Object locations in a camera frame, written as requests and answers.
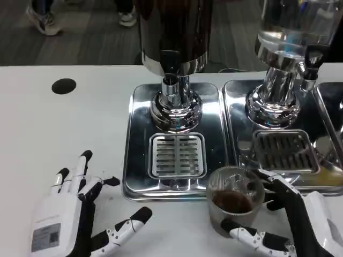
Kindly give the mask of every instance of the robotic hand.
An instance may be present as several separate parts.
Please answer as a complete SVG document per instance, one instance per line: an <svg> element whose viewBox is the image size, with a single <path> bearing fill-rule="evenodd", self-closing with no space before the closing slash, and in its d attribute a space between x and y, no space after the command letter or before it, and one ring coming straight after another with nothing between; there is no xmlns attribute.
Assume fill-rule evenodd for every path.
<svg viewBox="0 0 343 257"><path fill-rule="evenodd" d="M90 150L79 158L74 174L64 168L57 175L46 197L33 216L31 257L100 257L114 254L152 216L143 207L129 219L119 222L114 229L105 230L91 238L95 204L103 185L117 186L119 179L96 178L86 183Z"/></svg>
<svg viewBox="0 0 343 257"><path fill-rule="evenodd" d="M223 220L221 227L233 238L266 256L283 257L341 257L343 240L331 221L324 197L312 192L303 197L279 174L259 169L264 180L267 208L285 208L294 244L287 238L244 227L231 220Z"/></svg>

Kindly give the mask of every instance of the metal grille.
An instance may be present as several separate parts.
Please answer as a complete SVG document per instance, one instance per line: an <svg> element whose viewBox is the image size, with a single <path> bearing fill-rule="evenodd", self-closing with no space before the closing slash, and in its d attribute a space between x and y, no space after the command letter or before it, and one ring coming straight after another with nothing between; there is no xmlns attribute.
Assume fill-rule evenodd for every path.
<svg viewBox="0 0 343 257"><path fill-rule="evenodd" d="M193 178L206 173L201 134L155 134L150 138L150 149L150 170L155 178Z"/></svg>
<svg viewBox="0 0 343 257"><path fill-rule="evenodd" d="M312 144L303 130L256 131L253 145L262 169L298 173L319 171Z"/></svg>

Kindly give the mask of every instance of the coffee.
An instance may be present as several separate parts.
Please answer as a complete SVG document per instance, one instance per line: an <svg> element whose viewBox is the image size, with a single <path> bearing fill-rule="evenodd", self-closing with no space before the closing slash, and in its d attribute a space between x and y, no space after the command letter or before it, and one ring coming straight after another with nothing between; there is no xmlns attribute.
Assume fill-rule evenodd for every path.
<svg viewBox="0 0 343 257"><path fill-rule="evenodd" d="M161 50L180 52L181 63L210 44L213 0L136 0L142 52L157 62Z"/></svg>
<svg viewBox="0 0 343 257"><path fill-rule="evenodd" d="M248 213L252 211L252 202L249 197L239 192L219 192L213 197L212 201L220 209L228 213Z"/></svg>

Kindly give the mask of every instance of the white countertop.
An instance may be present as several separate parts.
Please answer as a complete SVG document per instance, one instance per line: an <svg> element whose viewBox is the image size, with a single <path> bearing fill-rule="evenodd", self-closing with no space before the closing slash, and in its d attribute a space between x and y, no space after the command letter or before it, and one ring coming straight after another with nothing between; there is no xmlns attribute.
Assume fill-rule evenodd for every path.
<svg viewBox="0 0 343 257"><path fill-rule="evenodd" d="M324 65L322 81L343 81L343 64ZM192 82L221 88L233 79L262 79L264 72L197 74ZM56 95L60 78L77 82ZM0 68L1 256L27 256L31 213L48 194L54 175L74 168L77 157L92 150L89 175L122 178L129 98L146 83L160 82L143 66L49 66ZM334 222L343 231L343 196L326 198ZM141 206L153 217L116 256L256 256L211 227L206 202L135 203L121 188L104 188L96 200L93 234L131 216ZM291 236L284 211L262 208L254 226Z"/></svg>

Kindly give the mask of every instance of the clear plastic cup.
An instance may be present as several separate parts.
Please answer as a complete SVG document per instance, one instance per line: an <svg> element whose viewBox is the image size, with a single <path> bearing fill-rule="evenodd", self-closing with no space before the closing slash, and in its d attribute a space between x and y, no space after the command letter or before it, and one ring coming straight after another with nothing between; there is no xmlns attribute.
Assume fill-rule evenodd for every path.
<svg viewBox="0 0 343 257"><path fill-rule="evenodd" d="M251 226L264 202L264 186L252 172L239 167L223 167L210 175L206 187L210 220L215 231L230 237L220 224L224 219Z"/></svg>

